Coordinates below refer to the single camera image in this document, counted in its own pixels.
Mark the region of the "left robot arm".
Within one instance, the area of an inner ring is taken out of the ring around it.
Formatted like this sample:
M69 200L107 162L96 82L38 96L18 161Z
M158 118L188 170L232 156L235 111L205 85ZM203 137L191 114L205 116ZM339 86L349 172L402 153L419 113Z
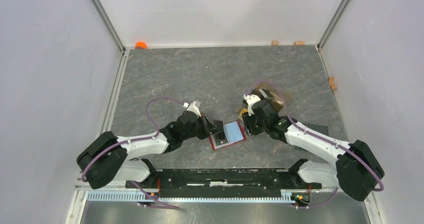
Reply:
M169 153L188 139L204 140L223 132L222 125L210 122L204 113L186 110L157 133L116 136L106 131L77 157L76 163L82 171L81 181L94 190L112 181L136 181L151 188L157 182L157 174L146 160L139 160L140 157Z

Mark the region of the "curved wooden piece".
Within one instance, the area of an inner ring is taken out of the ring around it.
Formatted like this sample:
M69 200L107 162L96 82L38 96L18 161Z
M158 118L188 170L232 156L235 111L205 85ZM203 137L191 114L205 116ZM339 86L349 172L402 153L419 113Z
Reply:
M336 86L335 78L333 76L330 76L328 78L328 84L329 84L330 90L332 92L334 92L338 89L338 87Z

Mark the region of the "gold card stack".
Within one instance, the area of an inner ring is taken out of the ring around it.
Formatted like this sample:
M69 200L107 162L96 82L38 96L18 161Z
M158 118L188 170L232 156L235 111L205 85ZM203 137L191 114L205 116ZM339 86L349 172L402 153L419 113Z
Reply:
M248 112L248 110L247 110L246 108L242 108L242 109L240 110L239 115L240 115L240 116L242 116L244 113L247 113L247 112Z

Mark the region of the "orange round cap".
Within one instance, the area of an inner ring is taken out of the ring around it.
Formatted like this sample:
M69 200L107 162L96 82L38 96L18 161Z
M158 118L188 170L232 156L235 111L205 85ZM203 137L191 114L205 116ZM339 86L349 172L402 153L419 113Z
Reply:
M138 42L135 43L134 48L136 50L138 50L138 49L146 49L147 48L147 44L144 43L144 42L142 42L142 41L138 41Z

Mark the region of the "grey studded baseplate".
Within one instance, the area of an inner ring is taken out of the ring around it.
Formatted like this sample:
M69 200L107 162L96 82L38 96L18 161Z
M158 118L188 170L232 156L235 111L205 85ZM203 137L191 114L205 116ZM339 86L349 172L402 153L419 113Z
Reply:
M310 123L302 123L306 128L312 129L318 133L328 136L329 128L326 125L318 125L318 124L310 124Z

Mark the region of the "black top card stack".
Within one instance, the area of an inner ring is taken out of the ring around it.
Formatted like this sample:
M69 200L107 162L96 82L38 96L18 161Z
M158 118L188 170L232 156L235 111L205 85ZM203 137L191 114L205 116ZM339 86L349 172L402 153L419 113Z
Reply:
M262 95L263 99L272 101L274 100L274 95L268 89L259 89L259 93Z

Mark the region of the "black credit card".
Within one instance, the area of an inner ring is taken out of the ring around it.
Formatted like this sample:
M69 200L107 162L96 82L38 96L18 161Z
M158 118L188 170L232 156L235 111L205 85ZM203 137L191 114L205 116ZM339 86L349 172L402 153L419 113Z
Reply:
M213 125L218 128L219 132L213 135L212 149L217 150L226 147L228 145L228 140L225 134L223 121L214 120Z

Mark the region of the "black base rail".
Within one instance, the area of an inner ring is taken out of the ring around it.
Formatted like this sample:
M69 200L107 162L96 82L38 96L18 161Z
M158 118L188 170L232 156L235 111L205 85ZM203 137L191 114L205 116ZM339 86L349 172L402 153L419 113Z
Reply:
M159 169L138 184L161 198L277 198L281 190L322 189L288 169Z

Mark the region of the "small wooden block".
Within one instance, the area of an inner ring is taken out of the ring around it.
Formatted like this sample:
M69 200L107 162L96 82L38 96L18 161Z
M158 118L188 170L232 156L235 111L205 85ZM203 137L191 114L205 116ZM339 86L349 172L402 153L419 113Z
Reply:
M302 40L297 40L297 41L294 42L294 45L295 46L304 46L305 45L305 42L302 41Z
M278 46L279 42L277 40L272 40L271 41L271 46Z

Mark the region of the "tiered acrylic card stand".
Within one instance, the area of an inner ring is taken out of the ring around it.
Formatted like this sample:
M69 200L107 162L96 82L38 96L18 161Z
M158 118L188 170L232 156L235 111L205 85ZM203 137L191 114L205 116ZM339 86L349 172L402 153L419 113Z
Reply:
M251 86L245 93L245 95L251 96L256 95L261 100L270 102L271 106L277 111L281 112L285 107L286 101L292 99L292 95L282 89L276 88L273 84L266 81L258 81L256 84Z

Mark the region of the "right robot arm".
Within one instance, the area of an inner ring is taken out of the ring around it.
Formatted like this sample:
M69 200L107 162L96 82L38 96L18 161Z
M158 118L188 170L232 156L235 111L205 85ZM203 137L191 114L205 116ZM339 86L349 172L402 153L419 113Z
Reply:
M266 133L274 140L302 148L325 162L300 159L289 169L289 183L295 188L306 184L341 189L356 201L371 192L384 190L385 172L370 147L359 139L353 143L331 138L301 122L279 115L269 100L244 95L247 112L242 114L244 129L250 136Z

